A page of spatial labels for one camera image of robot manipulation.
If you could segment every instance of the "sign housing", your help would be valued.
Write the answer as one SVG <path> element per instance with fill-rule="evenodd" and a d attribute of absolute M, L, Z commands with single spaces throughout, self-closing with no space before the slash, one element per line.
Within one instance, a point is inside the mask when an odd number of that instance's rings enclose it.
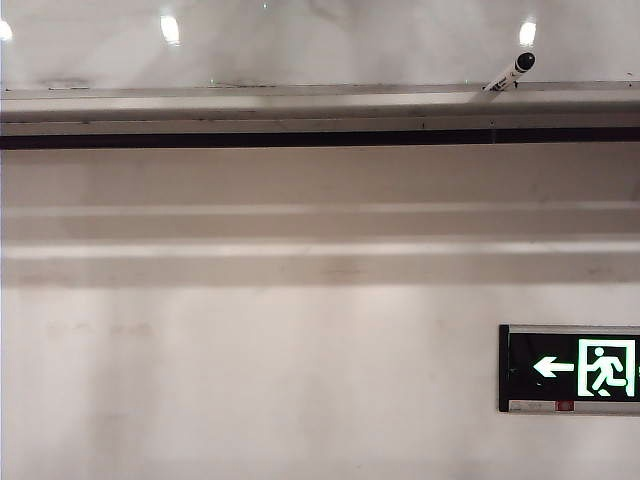
<path fill-rule="evenodd" d="M 640 327 L 500 326 L 501 412 L 640 414 Z"/>

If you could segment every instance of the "ceiling light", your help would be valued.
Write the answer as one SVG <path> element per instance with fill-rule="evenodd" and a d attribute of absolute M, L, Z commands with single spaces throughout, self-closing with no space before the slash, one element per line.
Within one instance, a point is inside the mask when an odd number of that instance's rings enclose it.
<path fill-rule="evenodd" d="M 180 45 L 180 29 L 175 17 L 163 15 L 160 17 L 160 27 L 162 35 L 169 45 Z"/>
<path fill-rule="evenodd" d="M 520 27 L 520 45 L 522 47 L 533 47 L 536 39 L 536 24 L 534 22 L 524 22 Z"/>
<path fill-rule="evenodd" d="M 13 38 L 13 32 L 11 31 L 11 25 L 5 20 L 0 20 L 0 41 L 8 42 Z"/>

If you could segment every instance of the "white wall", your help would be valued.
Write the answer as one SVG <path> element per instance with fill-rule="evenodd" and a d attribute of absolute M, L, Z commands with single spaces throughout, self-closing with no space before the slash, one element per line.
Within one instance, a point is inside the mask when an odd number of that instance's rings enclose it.
<path fill-rule="evenodd" d="M 640 144 L 3 154 L 3 479 L 636 479 L 499 323 L 640 325 Z"/>

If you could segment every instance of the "exit sign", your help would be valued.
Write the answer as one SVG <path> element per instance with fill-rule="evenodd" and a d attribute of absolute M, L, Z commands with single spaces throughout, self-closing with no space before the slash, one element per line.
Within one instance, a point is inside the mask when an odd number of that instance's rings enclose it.
<path fill-rule="evenodd" d="M 500 326 L 499 408 L 640 414 L 640 327 Z"/>

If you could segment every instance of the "black stripe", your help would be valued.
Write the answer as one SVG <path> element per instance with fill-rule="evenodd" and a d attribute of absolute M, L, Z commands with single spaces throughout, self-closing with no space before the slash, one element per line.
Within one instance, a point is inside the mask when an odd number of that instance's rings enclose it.
<path fill-rule="evenodd" d="M 498 410 L 509 411 L 509 325 L 500 325 L 498 340 Z"/>
<path fill-rule="evenodd" d="M 638 141 L 640 127 L 520 128 L 382 132 L 25 135 L 0 137 L 0 149 L 340 147 Z"/>

